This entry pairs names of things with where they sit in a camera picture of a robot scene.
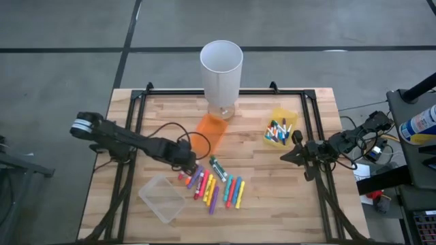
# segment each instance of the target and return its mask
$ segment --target wooden tabletop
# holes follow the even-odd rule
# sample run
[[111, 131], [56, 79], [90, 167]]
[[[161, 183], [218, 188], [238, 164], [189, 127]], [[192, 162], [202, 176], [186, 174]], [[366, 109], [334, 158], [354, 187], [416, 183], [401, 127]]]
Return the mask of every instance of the wooden tabletop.
[[[328, 138], [342, 130], [333, 90], [315, 90], [324, 135]], [[127, 117], [130, 93], [130, 89], [116, 89], [110, 102], [108, 120], [115, 120], [117, 125], [122, 127]], [[317, 137], [312, 107], [310, 101], [308, 103], [314, 136]], [[298, 113], [296, 128], [302, 131], [306, 140], [307, 132], [299, 96], [241, 95], [236, 102], [235, 116], [229, 119], [225, 136], [215, 152], [218, 161], [229, 174], [241, 176], [246, 182], [239, 210], [224, 208], [222, 190], [225, 186], [221, 181], [217, 181], [221, 190], [219, 201], [215, 213], [209, 215], [203, 201], [193, 200], [194, 189], [188, 190], [183, 184], [184, 181], [177, 180], [177, 172], [171, 171], [169, 165], [156, 162], [140, 152], [136, 161], [124, 241], [324, 242], [315, 181], [305, 180], [303, 167], [279, 159], [294, 145], [291, 144], [289, 150], [278, 150], [262, 141], [270, 113], [278, 107]], [[195, 131], [206, 113], [207, 101], [203, 96], [147, 96], [141, 134], [148, 135], [168, 122], [177, 122], [188, 131]], [[175, 140], [182, 134], [179, 128], [169, 126], [161, 130], [157, 136]], [[98, 156], [96, 166], [108, 159], [108, 155]], [[201, 160], [201, 164], [212, 170], [208, 159]], [[79, 238], [90, 234], [108, 210], [115, 172], [116, 164], [111, 163], [93, 174]], [[187, 200], [186, 207], [169, 224], [163, 224], [138, 196], [139, 189], [157, 174], [165, 175]], [[340, 207], [359, 232], [368, 237], [367, 223], [352, 171], [337, 166], [333, 176]], [[335, 234], [331, 210], [329, 213]], [[116, 217], [114, 236], [118, 229], [118, 219], [119, 215]]]

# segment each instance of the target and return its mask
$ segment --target white paper cup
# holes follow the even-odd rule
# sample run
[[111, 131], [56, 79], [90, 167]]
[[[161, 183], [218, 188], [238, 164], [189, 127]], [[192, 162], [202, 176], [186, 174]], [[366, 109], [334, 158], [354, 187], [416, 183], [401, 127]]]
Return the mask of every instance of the white paper cup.
[[217, 40], [203, 47], [202, 81], [204, 95], [211, 105], [217, 108], [234, 105], [239, 95], [243, 59], [243, 51], [230, 41]]

